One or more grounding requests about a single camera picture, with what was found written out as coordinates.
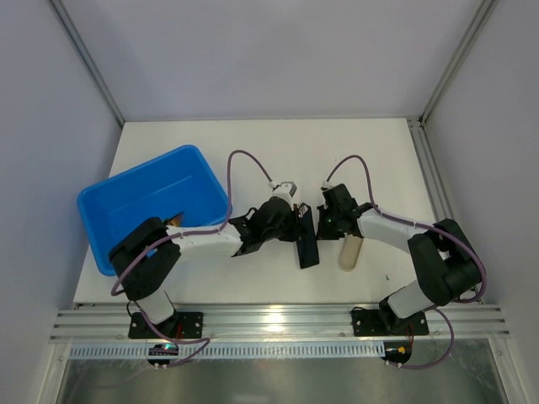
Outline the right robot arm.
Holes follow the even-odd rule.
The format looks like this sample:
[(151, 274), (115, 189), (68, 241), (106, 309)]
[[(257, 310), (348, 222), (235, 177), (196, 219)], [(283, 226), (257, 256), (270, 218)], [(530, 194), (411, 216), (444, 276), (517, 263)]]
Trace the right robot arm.
[(396, 334), (431, 308), (445, 306), (476, 285), (485, 270), (461, 227), (451, 219), (433, 225), (393, 217), (371, 202), (359, 205), (344, 184), (322, 188), (319, 240), (347, 236), (375, 240), (407, 253), (416, 280), (378, 304), (379, 323)]

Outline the black paper napkin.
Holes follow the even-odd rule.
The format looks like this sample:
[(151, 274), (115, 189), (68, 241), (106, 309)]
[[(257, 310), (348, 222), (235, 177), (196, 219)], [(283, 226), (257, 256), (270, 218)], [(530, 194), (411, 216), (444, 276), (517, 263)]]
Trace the black paper napkin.
[(319, 265), (319, 251), (314, 223), (312, 218), (312, 208), (302, 203), (298, 206), (298, 239), (296, 240), (296, 250), (301, 269)]

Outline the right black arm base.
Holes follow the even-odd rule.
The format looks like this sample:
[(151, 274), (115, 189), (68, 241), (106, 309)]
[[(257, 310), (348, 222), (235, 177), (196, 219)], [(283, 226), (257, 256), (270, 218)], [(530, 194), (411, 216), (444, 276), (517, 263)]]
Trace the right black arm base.
[(422, 311), (401, 319), (390, 311), (354, 307), (350, 311), (350, 316), (356, 337), (406, 337), (430, 334), (426, 316)]

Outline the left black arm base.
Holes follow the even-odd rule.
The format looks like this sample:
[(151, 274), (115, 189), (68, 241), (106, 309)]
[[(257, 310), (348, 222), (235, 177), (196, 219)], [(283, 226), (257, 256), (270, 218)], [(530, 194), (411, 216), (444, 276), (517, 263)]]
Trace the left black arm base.
[[(198, 339), (202, 337), (204, 314), (200, 311), (177, 311), (155, 328), (167, 338)], [(147, 325), (140, 312), (131, 314), (130, 339), (156, 339), (159, 336)]]

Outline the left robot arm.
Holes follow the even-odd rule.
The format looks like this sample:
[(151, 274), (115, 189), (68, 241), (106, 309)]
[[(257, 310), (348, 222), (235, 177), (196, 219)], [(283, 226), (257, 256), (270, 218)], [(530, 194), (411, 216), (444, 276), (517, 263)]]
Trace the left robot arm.
[(145, 320), (156, 327), (175, 316), (163, 288), (174, 267), (199, 258), (245, 256), (273, 240), (299, 242), (307, 234), (303, 216), (309, 210), (308, 205), (272, 197), (260, 208), (228, 220), (221, 230), (166, 226), (152, 217), (109, 252), (118, 277), (111, 294), (124, 294), (138, 304)]

